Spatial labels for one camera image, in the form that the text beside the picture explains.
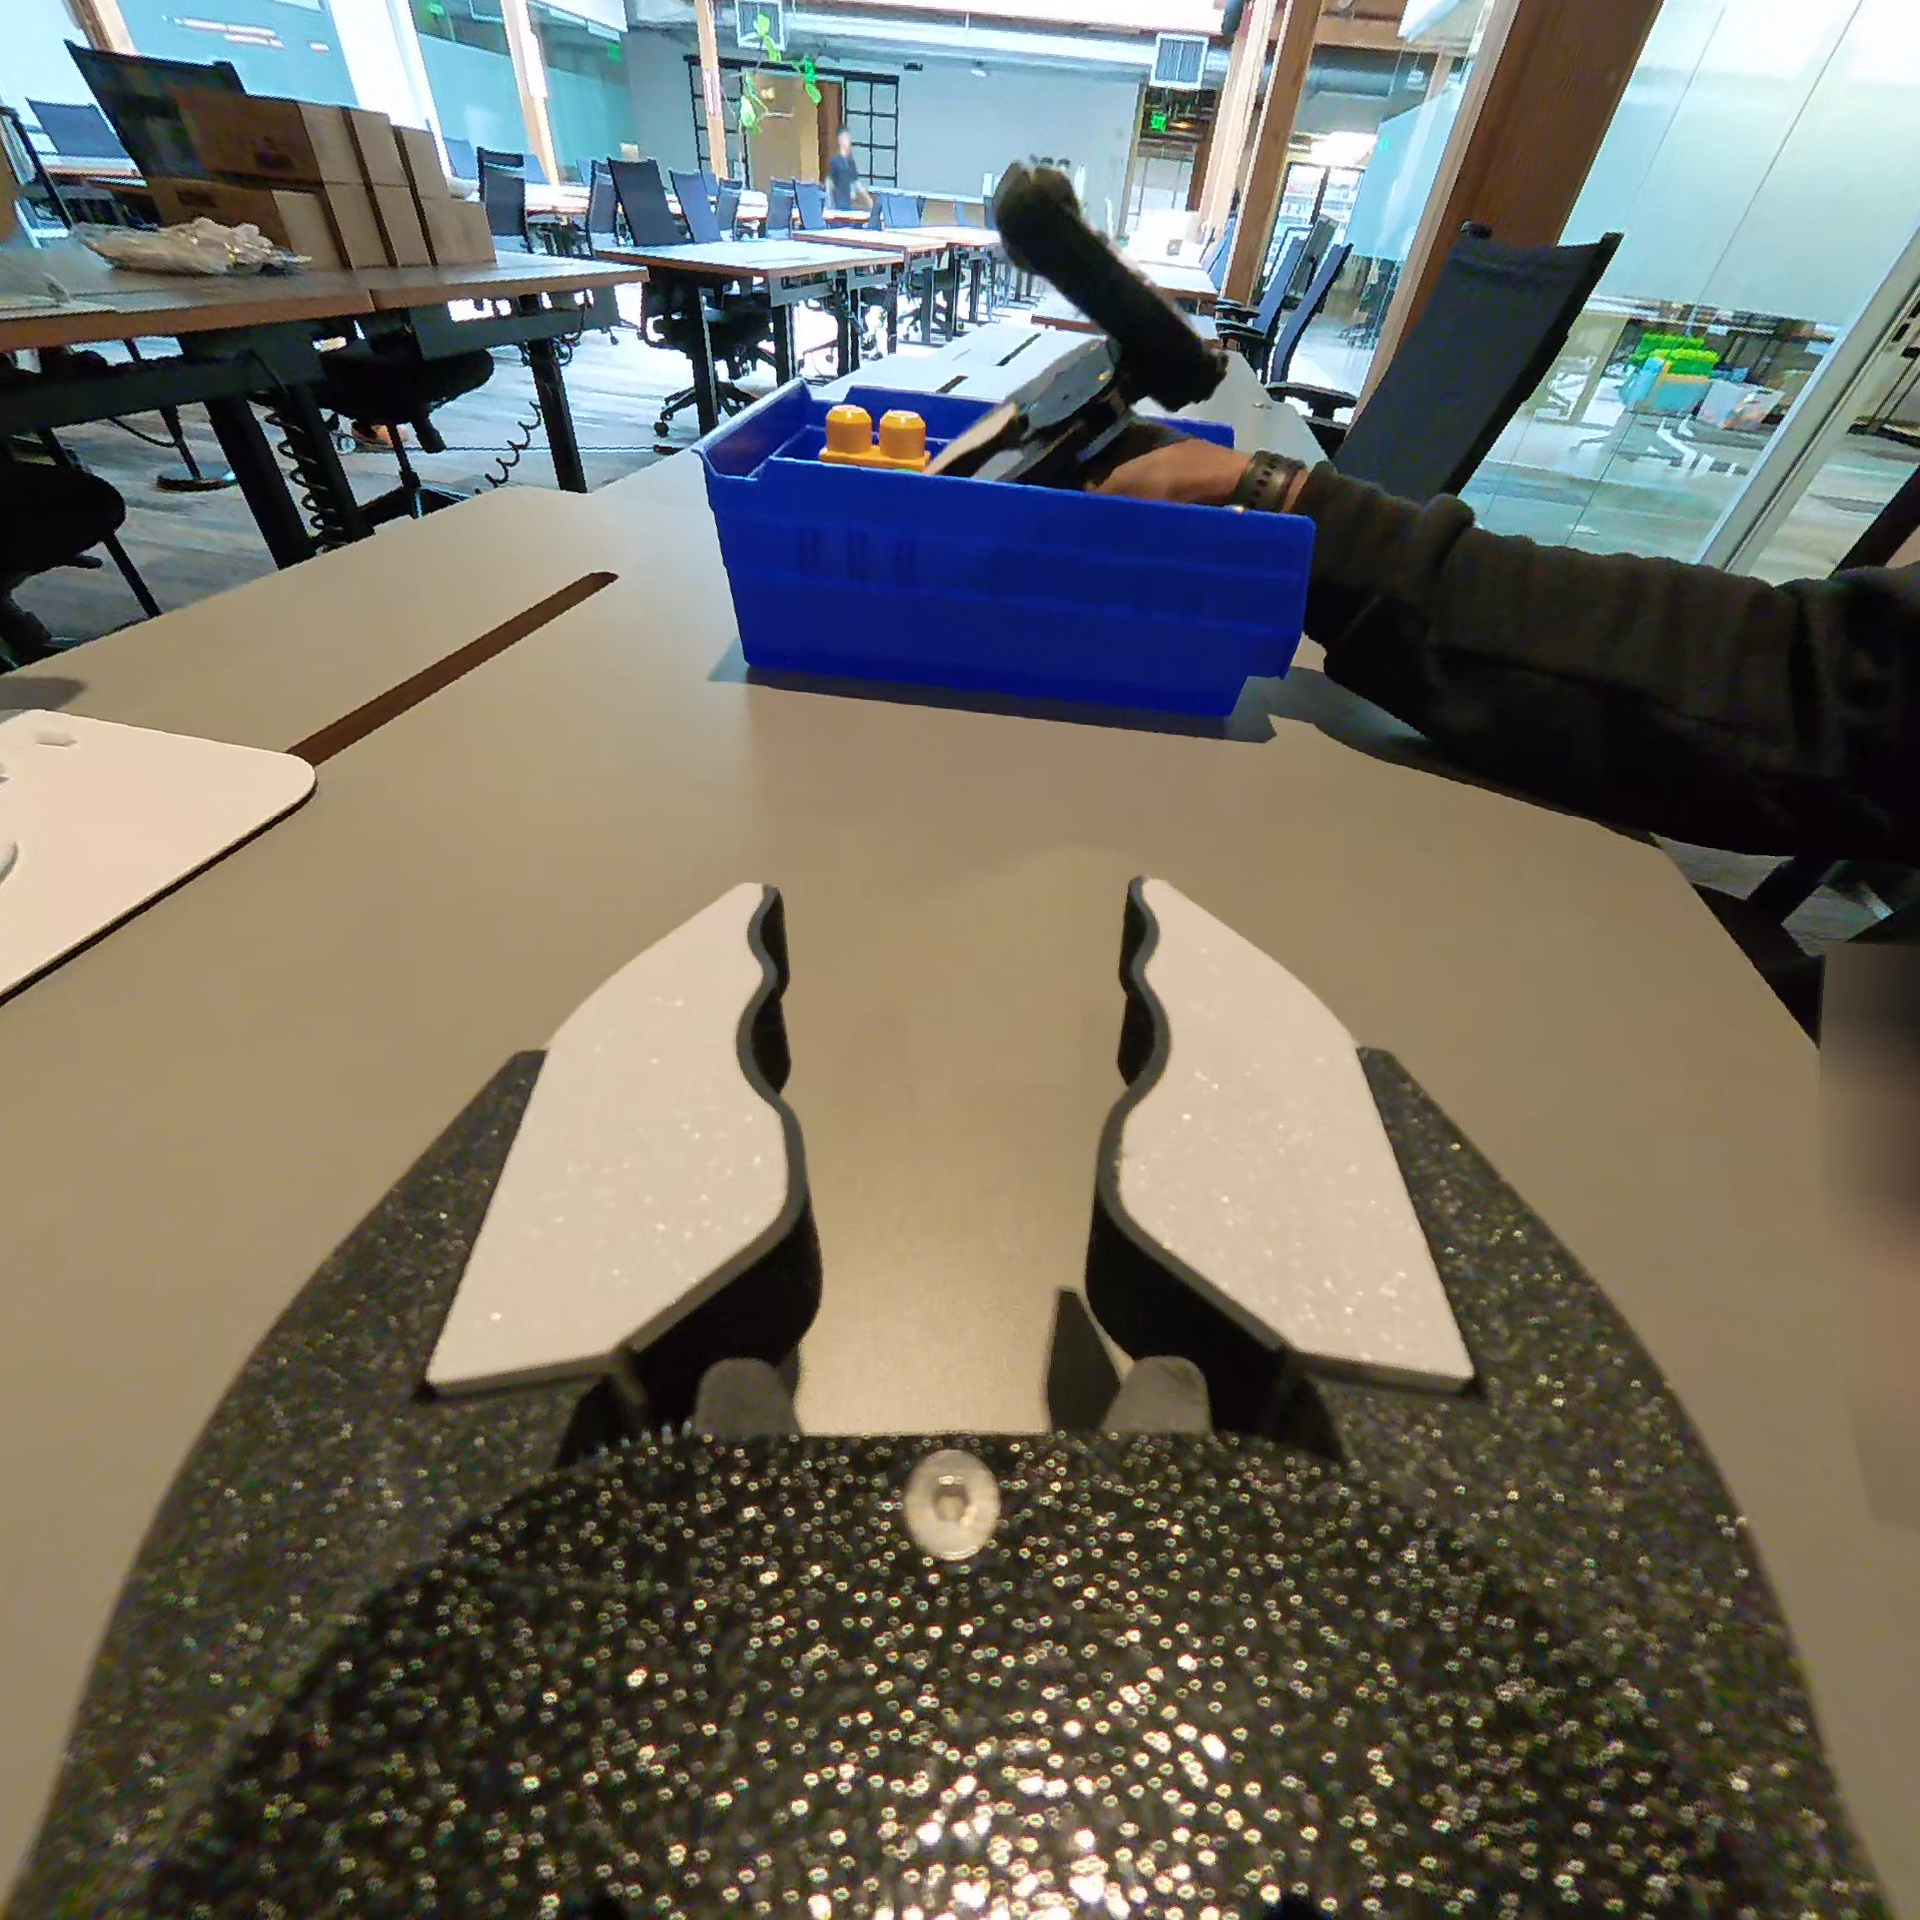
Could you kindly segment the yellow two-stud block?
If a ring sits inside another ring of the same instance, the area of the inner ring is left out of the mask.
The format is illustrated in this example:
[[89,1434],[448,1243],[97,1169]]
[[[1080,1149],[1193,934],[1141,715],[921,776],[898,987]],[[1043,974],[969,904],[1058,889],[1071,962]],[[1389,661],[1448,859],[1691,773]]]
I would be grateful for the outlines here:
[[921,413],[902,407],[874,416],[840,399],[823,418],[821,463],[883,473],[925,473],[931,463],[928,426]]

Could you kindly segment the wooden pillar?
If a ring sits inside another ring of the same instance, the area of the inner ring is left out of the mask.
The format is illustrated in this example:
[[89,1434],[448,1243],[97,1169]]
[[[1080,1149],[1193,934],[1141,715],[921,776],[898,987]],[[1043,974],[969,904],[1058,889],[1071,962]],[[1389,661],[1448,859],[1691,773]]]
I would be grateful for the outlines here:
[[1657,1],[1494,6],[1385,313],[1377,375],[1427,307],[1464,223],[1523,247],[1562,237],[1659,10]]

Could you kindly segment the wooden desk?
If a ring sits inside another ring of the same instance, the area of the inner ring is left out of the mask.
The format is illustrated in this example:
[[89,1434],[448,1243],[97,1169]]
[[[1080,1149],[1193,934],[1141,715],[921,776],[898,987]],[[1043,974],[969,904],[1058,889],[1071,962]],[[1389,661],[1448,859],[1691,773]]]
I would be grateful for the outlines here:
[[618,321],[616,287],[638,267],[547,253],[491,263],[158,277],[118,269],[81,240],[7,251],[6,263],[59,296],[6,314],[6,352],[177,343],[178,352],[105,375],[58,369],[6,383],[6,437],[201,405],[279,568],[369,534],[315,405],[321,341],[350,331],[406,336],[426,362],[458,352],[523,346],[559,482],[587,490],[559,343]]

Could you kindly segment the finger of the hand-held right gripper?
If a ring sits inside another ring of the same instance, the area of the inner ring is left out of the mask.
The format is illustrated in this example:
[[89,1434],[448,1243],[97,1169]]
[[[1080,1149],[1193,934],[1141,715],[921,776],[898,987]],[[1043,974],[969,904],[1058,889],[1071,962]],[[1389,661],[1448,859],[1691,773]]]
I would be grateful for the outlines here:
[[1120,430],[1120,355],[1113,341],[1045,338],[1064,345],[1027,383],[977,419],[990,437],[1111,437]]
[[1045,466],[1049,424],[1034,401],[1001,399],[928,457],[927,478],[986,478],[1021,482]]

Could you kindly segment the black mesh chair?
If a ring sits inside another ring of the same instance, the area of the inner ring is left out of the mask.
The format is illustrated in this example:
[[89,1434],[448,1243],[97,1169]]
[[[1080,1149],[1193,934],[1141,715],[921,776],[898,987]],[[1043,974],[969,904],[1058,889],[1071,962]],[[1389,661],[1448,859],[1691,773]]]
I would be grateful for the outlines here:
[[1367,399],[1278,381],[1344,475],[1407,501],[1456,496],[1563,349],[1623,234],[1520,247],[1464,223],[1432,295]]

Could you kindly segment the green plant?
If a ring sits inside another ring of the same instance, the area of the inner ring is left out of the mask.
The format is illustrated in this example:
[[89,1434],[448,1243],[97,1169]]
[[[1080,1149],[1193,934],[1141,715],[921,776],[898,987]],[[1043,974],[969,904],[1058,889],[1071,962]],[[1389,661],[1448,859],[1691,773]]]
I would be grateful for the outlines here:
[[785,1],[734,1],[737,47],[751,56],[737,95],[737,123],[752,137],[771,114],[785,109],[785,91],[795,91],[813,109],[826,102],[813,55],[795,55],[786,42]]

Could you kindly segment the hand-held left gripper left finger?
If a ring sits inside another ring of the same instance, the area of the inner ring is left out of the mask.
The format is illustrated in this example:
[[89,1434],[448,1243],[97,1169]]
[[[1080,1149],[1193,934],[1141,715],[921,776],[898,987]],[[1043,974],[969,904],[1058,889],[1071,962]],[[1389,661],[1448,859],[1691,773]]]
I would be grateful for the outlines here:
[[567,1015],[426,1362],[437,1399],[600,1375],[786,1254],[801,1286],[775,1285],[744,1346],[801,1344],[818,1256],[786,979],[785,899],[747,879]]

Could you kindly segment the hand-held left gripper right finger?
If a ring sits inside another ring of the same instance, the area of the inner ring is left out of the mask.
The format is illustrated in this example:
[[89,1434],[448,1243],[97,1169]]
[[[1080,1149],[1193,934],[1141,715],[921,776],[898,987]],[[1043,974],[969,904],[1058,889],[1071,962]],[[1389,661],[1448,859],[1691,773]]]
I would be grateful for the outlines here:
[[1213,1386],[1474,1381],[1353,1032],[1169,879],[1127,887],[1093,1313]]

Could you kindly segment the clear plastic bag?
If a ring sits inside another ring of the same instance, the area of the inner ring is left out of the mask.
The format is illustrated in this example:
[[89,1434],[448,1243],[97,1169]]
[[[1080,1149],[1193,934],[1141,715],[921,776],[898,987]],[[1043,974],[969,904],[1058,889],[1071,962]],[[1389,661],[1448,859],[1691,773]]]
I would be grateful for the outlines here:
[[315,264],[314,256],[286,247],[255,223],[232,226],[206,217],[161,227],[82,223],[74,237],[120,272],[165,279],[285,277]]

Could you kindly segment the blue plastic bin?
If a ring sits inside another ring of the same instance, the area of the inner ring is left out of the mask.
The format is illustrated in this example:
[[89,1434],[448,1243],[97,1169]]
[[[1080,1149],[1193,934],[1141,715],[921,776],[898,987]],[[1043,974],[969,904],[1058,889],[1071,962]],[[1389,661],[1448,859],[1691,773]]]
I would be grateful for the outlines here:
[[761,674],[1218,717],[1306,630],[1307,517],[826,463],[792,381],[698,443]]

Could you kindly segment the white stand base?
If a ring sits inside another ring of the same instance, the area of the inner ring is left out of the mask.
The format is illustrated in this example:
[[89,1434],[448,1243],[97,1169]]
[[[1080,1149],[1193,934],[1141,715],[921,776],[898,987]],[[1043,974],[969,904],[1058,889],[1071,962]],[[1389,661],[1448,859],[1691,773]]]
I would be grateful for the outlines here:
[[303,757],[70,711],[2,725],[2,993],[97,943],[319,790]]

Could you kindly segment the stack of colourful bins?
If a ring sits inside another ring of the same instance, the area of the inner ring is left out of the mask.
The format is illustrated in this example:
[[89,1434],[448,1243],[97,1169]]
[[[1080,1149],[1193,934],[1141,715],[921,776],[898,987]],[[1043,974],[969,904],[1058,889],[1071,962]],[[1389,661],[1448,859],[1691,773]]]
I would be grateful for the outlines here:
[[1791,399],[1725,366],[1705,341],[1649,331],[1625,353],[1619,405],[1630,416],[1762,430],[1786,418]]

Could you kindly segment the person's right hand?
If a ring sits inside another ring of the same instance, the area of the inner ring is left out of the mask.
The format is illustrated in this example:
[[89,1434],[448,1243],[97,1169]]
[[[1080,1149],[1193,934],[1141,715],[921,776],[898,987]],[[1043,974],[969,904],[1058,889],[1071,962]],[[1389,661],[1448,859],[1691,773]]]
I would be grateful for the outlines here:
[[1089,490],[1163,505],[1231,507],[1254,457],[1206,438],[1174,438],[1127,458]]

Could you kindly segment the person's right forearm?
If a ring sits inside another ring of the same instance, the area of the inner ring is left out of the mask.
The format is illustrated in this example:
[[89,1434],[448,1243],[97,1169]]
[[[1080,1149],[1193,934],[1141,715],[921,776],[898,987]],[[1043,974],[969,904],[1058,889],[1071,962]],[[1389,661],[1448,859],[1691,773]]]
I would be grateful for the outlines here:
[[1915,566],[1593,555],[1330,463],[1296,507],[1329,677],[1454,765],[1701,847],[1915,863]]

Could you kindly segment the black laptop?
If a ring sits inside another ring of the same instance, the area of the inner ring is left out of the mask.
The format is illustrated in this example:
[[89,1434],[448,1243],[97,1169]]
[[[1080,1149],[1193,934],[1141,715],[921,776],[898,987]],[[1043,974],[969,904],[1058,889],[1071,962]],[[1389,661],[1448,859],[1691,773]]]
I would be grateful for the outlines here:
[[247,88],[234,64],[118,55],[77,40],[67,51],[144,178],[211,178],[181,98],[243,98]]

